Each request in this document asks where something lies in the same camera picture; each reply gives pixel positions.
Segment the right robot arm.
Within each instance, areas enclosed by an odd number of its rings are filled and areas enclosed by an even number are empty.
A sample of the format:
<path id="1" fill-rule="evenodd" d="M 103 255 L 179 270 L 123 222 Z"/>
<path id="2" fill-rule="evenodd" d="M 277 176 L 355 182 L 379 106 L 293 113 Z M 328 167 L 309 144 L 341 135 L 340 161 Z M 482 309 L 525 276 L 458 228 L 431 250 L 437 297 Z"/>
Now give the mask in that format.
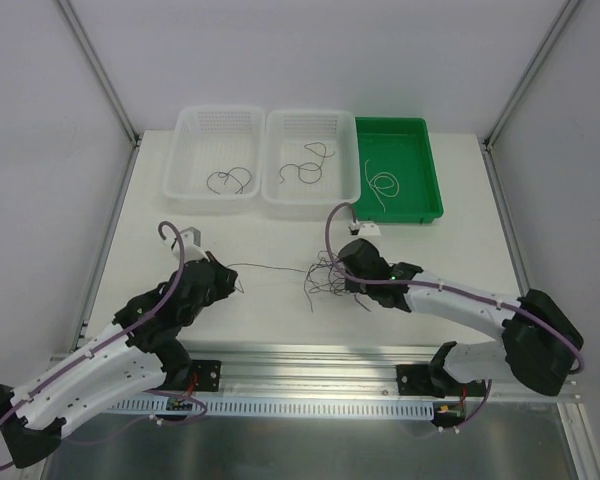
<path id="1" fill-rule="evenodd" d="M 429 364 L 407 374 L 422 395 L 444 398 L 461 388 L 480 395 L 486 380 L 515 379 L 529 390 L 555 397 L 582 368 L 583 337 L 543 291 L 522 296 L 491 294 L 448 282 L 409 263 L 388 263 L 375 245 L 357 239 L 336 257 L 345 288 L 388 309 L 431 315 L 468 327 L 487 341 L 442 344 Z"/>

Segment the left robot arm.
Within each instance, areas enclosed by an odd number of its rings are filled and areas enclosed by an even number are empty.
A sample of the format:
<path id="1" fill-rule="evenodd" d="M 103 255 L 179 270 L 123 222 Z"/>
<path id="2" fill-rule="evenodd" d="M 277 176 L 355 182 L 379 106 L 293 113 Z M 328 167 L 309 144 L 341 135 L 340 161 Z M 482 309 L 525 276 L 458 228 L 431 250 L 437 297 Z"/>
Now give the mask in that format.
<path id="1" fill-rule="evenodd" d="M 0 384 L 0 434 L 17 469 L 50 456 L 92 417 L 144 391 L 182 392 L 202 375 L 179 342 L 213 303 L 235 290 L 238 274 L 215 259 L 185 263 L 133 297 L 99 334 L 28 383 Z"/>

